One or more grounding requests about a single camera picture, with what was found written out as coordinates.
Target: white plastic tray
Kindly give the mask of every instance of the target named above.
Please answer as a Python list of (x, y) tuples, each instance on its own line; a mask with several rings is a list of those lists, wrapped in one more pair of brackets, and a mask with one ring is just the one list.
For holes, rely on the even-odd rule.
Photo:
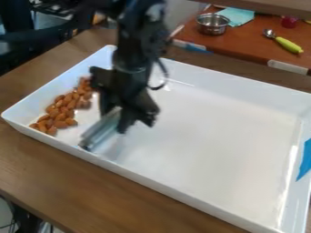
[[(99, 119), (97, 96), (79, 127), (42, 134), (28, 125), (90, 66), (111, 68), (106, 46), (7, 109), (16, 130), (251, 232), (304, 232), (310, 174), (296, 182), (311, 137), (311, 95), (163, 59), (172, 80), (152, 92), (156, 125), (115, 134), (94, 153), (77, 147)], [(152, 79), (160, 78), (155, 69)]]

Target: metal bowl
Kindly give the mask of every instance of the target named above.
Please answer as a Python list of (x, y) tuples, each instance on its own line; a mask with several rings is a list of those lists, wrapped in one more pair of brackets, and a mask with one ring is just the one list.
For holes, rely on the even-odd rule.
[(226, 31), (230, 19), (222, 15), (208, 13), (196, 18), (198, 31), (205, 35), (222, 35)]

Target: yellow spoon handle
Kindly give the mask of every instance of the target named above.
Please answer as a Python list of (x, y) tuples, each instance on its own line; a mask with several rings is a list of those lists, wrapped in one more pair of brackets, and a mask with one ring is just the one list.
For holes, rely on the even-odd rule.
[(279, 36), (276, 37), (276, 41), (280, 45), (282, 45), (285, 49), (287, 49), (289, 52), (292, 52), (294, 54), (301, 54), (304, 52), (304, 50), (300, 46), (298, 46), (295, 43), (290, 42), (289, 40), (286, 40), (282, 37), (279, 37)]

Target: spoon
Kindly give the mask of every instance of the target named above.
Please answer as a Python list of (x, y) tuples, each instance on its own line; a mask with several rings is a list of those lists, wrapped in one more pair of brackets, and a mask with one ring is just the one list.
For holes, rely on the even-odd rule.
[(272, 29), (264, 29), (264, 35), (268, 38), (275, 39), (277, 43), (279, 43), (282, 47), (287, 49), (289, 52), (292, 52), (294, 54), (301, 54), (304, 52), (304, 50), (300, 46), (280, 36), (276, 36), (275, 32)]

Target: wooden table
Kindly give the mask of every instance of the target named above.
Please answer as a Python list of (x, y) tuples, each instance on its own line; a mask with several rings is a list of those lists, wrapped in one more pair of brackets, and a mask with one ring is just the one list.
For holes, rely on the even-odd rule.
[[(205, 13), (220, 10), (212, 6)], [(288, 52), (276, 41), (263, 36), (265, 28), (274, 29), (277, 35), (297, 43), (305, 52), (301, 55)], [(253, 21), (239, 27), (228, 26), (226, 32), (219, 36), (200, 34), (197, 31), (195, 16), (185, 24), (174, 39), (204, 46), (206, 50), (221, 55), (311, 75), (310, 36), (311, 25), (303, 21), (298, 21), (296, 28), (287, 29), (281, 26), (280, 16), (256, 14)]]
[(311, 2), (309, 0), (192, 0), (207, 4), (227, 5), (256, 10), (275, 15), (294, 15), (309, 18)]
[[(88, 30), (0, 77), (0, 112), (114, 41), (113, 30)], [(311, 92), (310, 78), (294, 74), (293, 79), (288, 72), (271, 72), (269, 67), (245, 63), (242, 70), (236, 65), (240, 61), (203, 59), (205, 55), (180, 48), (172, 48), (168, 57)], [(228, 66), (217, 64), (224, 59)], [(24, 136), (2, 119), (0, 148), (0, 194), (65, 232), (245, 232)]]

